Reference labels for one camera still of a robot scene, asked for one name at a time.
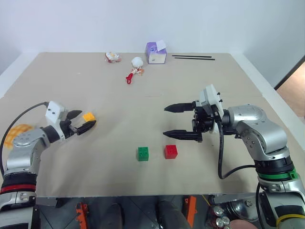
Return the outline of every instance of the purple tissue box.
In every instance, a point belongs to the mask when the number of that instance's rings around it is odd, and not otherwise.
[[[166,49],[157,51],[156,42],[148,42],[146,45],[145,53],[148,63],[165,63],[167,55]]]

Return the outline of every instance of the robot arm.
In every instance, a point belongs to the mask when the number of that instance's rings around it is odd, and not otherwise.
[[[0,191],[0,229],[39,228],[35,190],[40,156],[51,143],[63,141],[73,134],[83,134],[94,126],[96,121],[73,127],[70,119],[80,113],[68,112],[59,103],[51,101],[46,112],[49,126],[25,132],[14,139]]]
[[[259,185],[264,190],[260,200],[266,222],[281,229],[300,225],[299,228],[305,228],[305,189],[289,156],[286,133],[255,105],[246,104],[222,110],[219,95],[214,86],[209,85],[200,93],[199,100],[166,107],[165,111],[176,113],[194,110],[195,114],[192,132],[172,130],[164,134],[180,140],[201,142],[202,133],[212,131],[217,123],[224,135],[241,138],[254,160],[254,166],[244,167],[255,167]]]

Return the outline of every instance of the black stick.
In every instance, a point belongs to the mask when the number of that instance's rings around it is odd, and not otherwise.
[[[187,58],[187,57],[175,57],[175,59],[207,60],[207,61],[214,61],[214,60],[215,60],[215,59],[205,59],[205,58]]]
[[[211,58],[212,56],[185,56],[185,55],[172,55],[172,56],[184,56],[184,57],[204,57],[204,58]]]

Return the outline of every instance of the orange block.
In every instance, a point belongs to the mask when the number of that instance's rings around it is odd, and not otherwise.
[[[91,112],[88,112],[82,116],[86,122],[96,120]]]

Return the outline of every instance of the toy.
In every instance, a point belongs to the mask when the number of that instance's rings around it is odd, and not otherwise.
[[[132,83],[132,77],[135,75],[135,74],[138,74],[138,75],[142,75],[143,72],[144,72],[144,69],[142,69],[141,67],[143,66],[143,60],[141,57],[135,57],[133,58],[132,60],[132,66],[134,67],[132,69],[132,71],[130,72],[130,74],[126,77],[126,80],[127,80],[127,84],[131,84]]]
[[[94,115],[91,112],[84,114],[82,117],[86,122],[96,120]]]
[[[148,161],[148,147],[139,147],[138,148],[138,160],[139,161]]]
[[[105,60],[108,61],[109,63],[116,63],[122,60],[120,55],[115,52],[106,52],[105,57],[106,57]]]
[[[165,158],[166,159],[175,159],[178,155],[176,145],[167,145],[165,147]]]

